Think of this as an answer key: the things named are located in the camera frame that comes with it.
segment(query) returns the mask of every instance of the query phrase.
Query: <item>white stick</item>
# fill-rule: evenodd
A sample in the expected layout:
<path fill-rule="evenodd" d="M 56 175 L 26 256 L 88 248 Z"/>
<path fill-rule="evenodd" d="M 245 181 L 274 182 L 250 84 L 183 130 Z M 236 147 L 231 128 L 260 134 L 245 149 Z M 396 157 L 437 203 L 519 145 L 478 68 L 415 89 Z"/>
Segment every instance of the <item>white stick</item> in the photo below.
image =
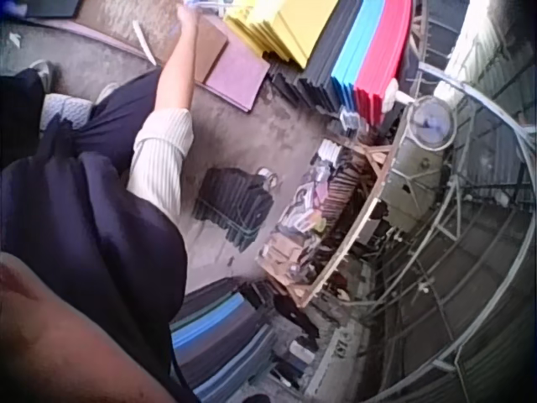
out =
<path fill-rule="evenodd" d="M 151 49 L 149 48 L 147 40 L 145 40 L 145 36 L 143 36 L 142 27 L 140 26 L 140 22 L 137 20 L 133 21 L 133 28 L 134 33 L 136 34 L 136 37 L 138 38 L 138 41 L 140 42 L 140 45 L 142 46 L 142 50 L 149 59 L 149 61 L 153 65 L 157 65 L 157 61 L 153 57 L 153 54 L 151 53 Z"/>

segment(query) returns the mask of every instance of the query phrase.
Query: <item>wooden frame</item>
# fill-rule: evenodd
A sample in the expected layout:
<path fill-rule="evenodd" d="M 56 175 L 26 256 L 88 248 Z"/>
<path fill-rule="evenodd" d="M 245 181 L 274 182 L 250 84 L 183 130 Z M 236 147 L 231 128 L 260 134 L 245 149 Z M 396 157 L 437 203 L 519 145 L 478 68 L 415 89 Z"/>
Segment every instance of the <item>wooden frame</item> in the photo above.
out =
<path fill-rule="evenodd" d="M 393 144 L 380 146 L 367 146 L 347 139 L 332 139 L 340 145 L 353 150 L 355 153 L 365 156 L 377 175 L 377 181 L 363 205 L 362 210 L 358 214 L 358 217 L 351 226 L 351 229 L 341 242 L 337 251 L 332 255 L 328 264 L 326 264 L 325 268 L 317 276 L 314 283 L 312 285 L 290 284 L 285 287 L 289 296 L 295 301 L 298 307 L 306 307 L 316 294 L 321 291 L 323 285 L 328 281 L 334 271 L 337 270 L 339 264 L 347 256 L 351 246 L 360 236 L 360 232 L 365 227 L 373 209 L 377 206 L 377 203 L 380 200 L 379 197 L 386 185 L 386 176 L 392 167 L 397 148 L 399 147 L 403 136 L 404 130 L 399 130 Z"/>

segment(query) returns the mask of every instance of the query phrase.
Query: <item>pink board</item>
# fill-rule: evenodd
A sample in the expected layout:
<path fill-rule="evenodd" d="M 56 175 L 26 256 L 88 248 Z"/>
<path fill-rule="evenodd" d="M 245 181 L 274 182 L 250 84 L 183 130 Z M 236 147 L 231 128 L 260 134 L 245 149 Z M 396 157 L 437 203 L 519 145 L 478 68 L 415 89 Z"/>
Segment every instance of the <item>pink board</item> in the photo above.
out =
<path fill-rule="evenodd" d="M 269 63 L 257 57 L 218 17 L 207 19 L 227 35 L 228 41 L 204 86 L 243 111 L 250 111 Z"/>

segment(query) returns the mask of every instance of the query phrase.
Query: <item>hand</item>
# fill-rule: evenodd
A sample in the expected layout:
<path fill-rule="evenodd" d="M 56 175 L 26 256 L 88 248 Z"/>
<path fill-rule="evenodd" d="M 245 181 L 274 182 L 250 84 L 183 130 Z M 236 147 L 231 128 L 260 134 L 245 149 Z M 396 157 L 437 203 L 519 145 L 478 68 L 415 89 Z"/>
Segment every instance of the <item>hand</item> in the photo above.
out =
<path fill-rule="evenodd" d="M 177 5 L 177 18 L 181 22 L 181 27 L 196 28 L 200 19 L 200 13 L 195 7 Z"/>

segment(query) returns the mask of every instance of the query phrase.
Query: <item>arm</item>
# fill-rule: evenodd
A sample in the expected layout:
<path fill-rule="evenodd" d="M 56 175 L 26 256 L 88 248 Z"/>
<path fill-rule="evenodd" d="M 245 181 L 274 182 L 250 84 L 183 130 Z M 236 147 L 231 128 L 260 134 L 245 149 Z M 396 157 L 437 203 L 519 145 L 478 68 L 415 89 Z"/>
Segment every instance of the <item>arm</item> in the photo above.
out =
<path fill-rule="evenodd" d="M 180 172 L 193 141 L 197 11 L 178 8 L 181 36 L 160 75 L 154 112 L 134 141 L 127 189 L 156 206 L 178 228 Z"/>
<path fill-rule="evenodd" d="M 190 109 L 194 92 L 194 65 L 198 33 L 197 11 L 179 6 L 181 35 L 160 76 L 155 111 L 167 108 Z"/>

